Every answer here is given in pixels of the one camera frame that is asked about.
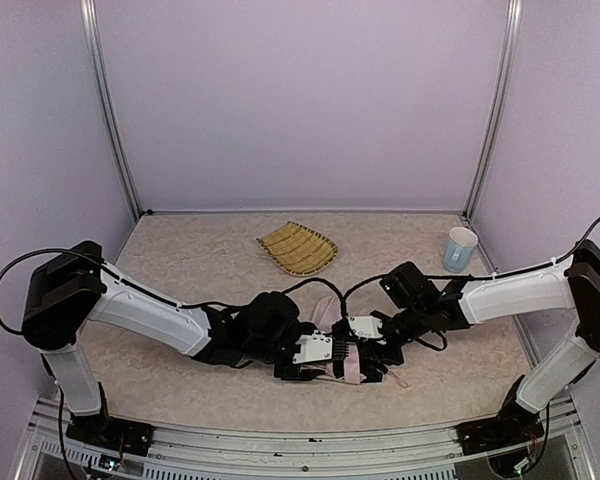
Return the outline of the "pink folding umbrella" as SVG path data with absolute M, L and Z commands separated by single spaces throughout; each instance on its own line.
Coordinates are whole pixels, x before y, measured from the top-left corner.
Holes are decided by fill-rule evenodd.
M 321 333 L 330 333 L 333 325 L 340 319 L 340 306 L 336 296 L 322 297 L 313 308 L 310 323 Z M 348 355 L 343 361 L 329 360 L 311 364 L 301 364 L 300 371 L 312 372 L 312 377 L 341 382 L 351 385 L 363 383 L 380 383 L 386 375 L 394 378 L 401 388 L 409 388 L 410 384 L 395 370 L 385 365 L 364 359 L 362 347 L 355 343 L 348 344 Z

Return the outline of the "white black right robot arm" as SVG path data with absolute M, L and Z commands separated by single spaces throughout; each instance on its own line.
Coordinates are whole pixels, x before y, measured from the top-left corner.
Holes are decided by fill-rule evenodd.
M 392 317 L 374 311 L 367 319 L 373 339 L 391 347 L 501 317 L 576 311 L 569 334 L 519 382 L 513 399 L 519 411 L 539 413 L 600 358 L 600 248 L 590 240 L 561 259 L 485 279 L 457 277 L 443 290 L 412 262 L 380 284 L 400 311 Z

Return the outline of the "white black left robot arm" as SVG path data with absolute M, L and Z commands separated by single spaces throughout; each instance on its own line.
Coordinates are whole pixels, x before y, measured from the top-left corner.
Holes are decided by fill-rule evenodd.
M 296 369 L 332 357 L 331 339 L 299 319 L 281 292 L 261 293 L 245 306 L 186 306 L 133 283 L 84 241 L 54 250 L 32 274 L 22 334 L 45 358 L 77 417 L 98 415 L 104 395 L 78 343 L 88 321 L 113 325 L 211 365 L 242 360 Z

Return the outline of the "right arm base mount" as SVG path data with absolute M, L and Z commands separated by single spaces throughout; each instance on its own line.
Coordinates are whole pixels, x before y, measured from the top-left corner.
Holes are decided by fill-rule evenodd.
M 544 435 L 539 413 L 531 413 L 517 402 L 517 389 L 524 376 L 511 386 L 495 416 L 460 423 L 458 439 L 464 455 L 477 454 L 530 441 Z

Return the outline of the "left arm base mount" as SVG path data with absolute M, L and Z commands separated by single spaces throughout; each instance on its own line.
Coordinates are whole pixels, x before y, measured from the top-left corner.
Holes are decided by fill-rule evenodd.
M 117 451 L 120 456 L 148 455 L 155 427 L 151 424 L 111 416 L 106 394 L 98 383 L 101 408 L 97 414 L 76 416 L 70 414 L 67 436 L 87 445 Z

